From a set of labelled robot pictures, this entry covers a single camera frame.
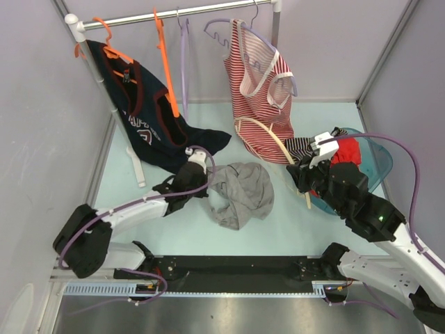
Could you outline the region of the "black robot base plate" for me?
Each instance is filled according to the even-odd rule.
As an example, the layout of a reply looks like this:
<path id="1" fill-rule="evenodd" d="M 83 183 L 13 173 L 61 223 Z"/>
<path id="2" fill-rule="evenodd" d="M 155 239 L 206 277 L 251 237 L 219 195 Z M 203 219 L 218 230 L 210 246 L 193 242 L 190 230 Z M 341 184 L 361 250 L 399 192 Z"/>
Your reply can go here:
<path id="1" fill-rule="evenodd" d="M 313 281 L 350 284 L 325 256 L 164 256 L 139 269 L 179 293 L 286 294 L 312 292 Z"/>

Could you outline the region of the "grey tank top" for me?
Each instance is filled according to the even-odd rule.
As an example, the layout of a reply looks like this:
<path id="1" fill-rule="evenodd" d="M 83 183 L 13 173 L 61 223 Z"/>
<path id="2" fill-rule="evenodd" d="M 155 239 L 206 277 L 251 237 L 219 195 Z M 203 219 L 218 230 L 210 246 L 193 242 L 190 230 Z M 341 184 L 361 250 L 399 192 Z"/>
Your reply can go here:
<path id="1" fill-rule="evenodd" d="M 209 188 L 226 203 L 210 207 L 214 221 L 230 230 L 242 229 L 251 219 L 266 219 L 273 210 L 275 192 L 268 171 L 255 162 L 209 168 Z"/>

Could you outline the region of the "cream plastic hanger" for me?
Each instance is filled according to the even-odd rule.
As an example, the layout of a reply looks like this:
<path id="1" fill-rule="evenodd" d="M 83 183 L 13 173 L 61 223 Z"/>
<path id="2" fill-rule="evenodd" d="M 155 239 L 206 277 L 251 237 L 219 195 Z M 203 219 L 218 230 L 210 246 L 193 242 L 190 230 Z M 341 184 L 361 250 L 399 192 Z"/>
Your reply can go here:
<path id="1" fill-rule="evenodd" d="M 246 122 L 251 122 L 254 123 L 256 125 L 258 125 L 260 128 L 262 128 L 264 131 L 266 131 L 268 133 L 268 135 L 276 142 L 276 144 L 279 146 L 279 148 L 281 149 L 281 151 L 283 152 L 284 156 L 286 157 L 286 160 L 290 163 L 290 164 L 294 164 L 295 161 L 293 160 L 293 157 L 289 154 L 289 151 L 285 148 L 283 142 L 281 142 L 281 140 L 275 135 L 275 133 L 272 131 L 272 127 L 273 124 L 271 124 L 270 127 L 265 126 L 263 123 L 259 122 L 258 120 L 255 120 L 253 118 L 247 118 L 247 117 L 238 117 L 234 119 L 234 128 L 236 130 L 236 133 L 238 134 L 238 136 L 244 140 L 244 138 L 240 135 L 240 130 L 241 130 L 241 126 L 242 126 L 242 121 L 246 121 Z M 308 193 L 301 193 L 297 190 L 294 191 L 299 197 L 304 198 L 306 200 L 307 203 L 307 208 L 311 209 L 312 208 L 312 202 L 310 199 L 310 196 Z"/>

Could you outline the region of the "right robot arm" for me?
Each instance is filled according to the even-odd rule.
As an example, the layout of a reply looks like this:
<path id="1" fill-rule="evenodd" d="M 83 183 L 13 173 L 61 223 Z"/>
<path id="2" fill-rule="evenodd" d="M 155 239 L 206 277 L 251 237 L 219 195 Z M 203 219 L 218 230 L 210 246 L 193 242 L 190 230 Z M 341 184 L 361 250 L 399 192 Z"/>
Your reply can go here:
<path id="1" fill-rule="evenodd" d="M 348 228 L 375 244 L 402 266 L 400 271 L 371 263 L 355 251 L 333 243 L 335 255 L 322 259 L 321 272 L 329 279 L 340 275 L 359 280 L 410 308 L 426 327 L 444 332 L 444 274 L 433 264 L 434 255 L 414 244 L 405 217 L 384 198 L 369 192 L 368 177 L 353 163 L 322 161 L 311 168 L 304 161 L 286 167 L 297 189 L 314 191 Z"/>

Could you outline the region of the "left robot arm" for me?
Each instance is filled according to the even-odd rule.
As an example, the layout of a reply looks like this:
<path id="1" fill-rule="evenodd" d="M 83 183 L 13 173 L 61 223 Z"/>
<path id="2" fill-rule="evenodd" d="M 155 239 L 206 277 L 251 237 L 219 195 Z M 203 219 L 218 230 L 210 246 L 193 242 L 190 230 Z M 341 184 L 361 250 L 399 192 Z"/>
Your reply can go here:
<path id="1" fill-rule="evenodd" d="M 53 242 L 58 267 L 77 278 L 90 277 L 100 269 L 113 269 L 117 279 L 148 277 L 154 273 L 152 252 L 139 241 L 121 244 L 113 238 L 183 209 L 191 198 L 205 197 L 207 182 L 206 164 L 188 161 L 141 199 L 114 209 L 79 205 Z"/>

